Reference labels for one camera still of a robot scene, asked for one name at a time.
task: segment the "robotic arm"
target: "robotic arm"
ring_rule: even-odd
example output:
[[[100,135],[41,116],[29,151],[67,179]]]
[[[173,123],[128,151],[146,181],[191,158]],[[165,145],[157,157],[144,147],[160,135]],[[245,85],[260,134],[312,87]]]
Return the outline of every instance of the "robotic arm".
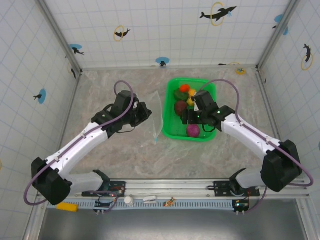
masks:
[[[238,139],[263,161],[262,169],[244,168],[230,177],[229,187],[234,195],[240,196],[246,189],[257,186],[267,186],[280,192],[302,173],[292,160],[274,147],[284,150],[300,163],[296,145],[290,140],[281,142],[270,137],[236,116],[230,107],[218,107],[206,90],[200,90],[192,100],[195,103],[194,109],[186,109],[182,113],[183,124],[214,127]]]
[[[110,181],[99,170],[86,174],[70,175],[69,173],[92,149],[111,138],[113,134],[118,133],[124,125],[131,125],[135,128],[149,118],[152,112],[147,109],[144,102],[139,102],[137,95],[133,94],[133,104],[128,112],[119,120],[103,126],[105,123],[115,120],[128,109],[132,98],[131,94],[130,91],[121,91],[116,96],[114,104],[110,104],[98,112],[86,128],[64,148],[45,160],[38,157],[32,162],[32,178],[44,167],[50,165],[32,185],[52,205],[61,203],[69,194],[102,190],[103,183]]]

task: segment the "grid wall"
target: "grid wall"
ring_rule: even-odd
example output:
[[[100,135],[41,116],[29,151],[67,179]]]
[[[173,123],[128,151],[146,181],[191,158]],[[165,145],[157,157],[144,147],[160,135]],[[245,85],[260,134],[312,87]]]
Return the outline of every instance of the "grid wall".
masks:
[[[31,163],[58,148],[76,86],[68,67],[35,1],[1,0],[1,240],[22,238],[31,212],[23,200],[31,180]],[[35,194],[32,187],[30,201],[35,200]]]
[[[301,1],[289,29],[261,75],[280,135],[296,143],[301,162],[315,178],[309,192],[319,219],[320,1]]]
[[[257,64],[289,0],[46,2],[80,65],[105,68]]]

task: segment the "green basket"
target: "green basket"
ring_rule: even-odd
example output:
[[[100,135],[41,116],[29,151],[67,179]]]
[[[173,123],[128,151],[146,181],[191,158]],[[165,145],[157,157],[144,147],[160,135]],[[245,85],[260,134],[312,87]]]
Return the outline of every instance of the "green basket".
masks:
[[[199,91],[199,89],[207,83],[206,79],[198,78],[184,78],[178,77],[170,80],[166,86],[166,94],[164,101],[164,111],[163,111],[163,129],[162,132],[165,136],[171,139],[187,140],[195,142],[207,142],[212,140],[217,133],[217,130],[213,132],[205,132],[202,129],[202,125],[199,125],[200,135],[198,137],[189,137],[187,135],[187,126],[183,125],[180,117],[175,113],[175,103],[176,99],[174,96],[175,90],[177,90],[181,85],[188,84],[191,89]],[[216,86],[212,83],[204,88],[207,90],[214,101],[217,100]],[[205,130],[210,131],[212,127],[206,126]]]

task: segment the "plastic bag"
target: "plastic bag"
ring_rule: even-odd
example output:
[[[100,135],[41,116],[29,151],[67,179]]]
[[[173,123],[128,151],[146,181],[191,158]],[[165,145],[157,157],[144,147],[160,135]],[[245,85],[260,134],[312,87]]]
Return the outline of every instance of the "plastic bag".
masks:
[[[155,145],[164,127],[162,103],[159,93],[155,91],[146,96],[138,96],[138,98],[140,102],[145,102],[146,107],[152,111],[152,114],[149,119],[137,126],[132,132],[125,133],[125,136],[139,141],[141,147],[149,144]],[[124,126],[121,132],[130,130],[132,130],[130,126]]]

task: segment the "yellow fruit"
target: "yellow fruit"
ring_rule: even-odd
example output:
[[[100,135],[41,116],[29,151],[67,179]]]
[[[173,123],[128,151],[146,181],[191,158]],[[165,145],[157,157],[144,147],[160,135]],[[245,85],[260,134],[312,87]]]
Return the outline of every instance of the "yellow fruit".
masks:
[[[196,90],[195,89],[190,89],[189,90],[189,98],[193,97],[196,94]]]
[[[186,101],[186,103],[187,103],[190,107],[194,107],[194,106],[195,106],[195,102],[192,101],[191,98],[188,98],[188,100]]]

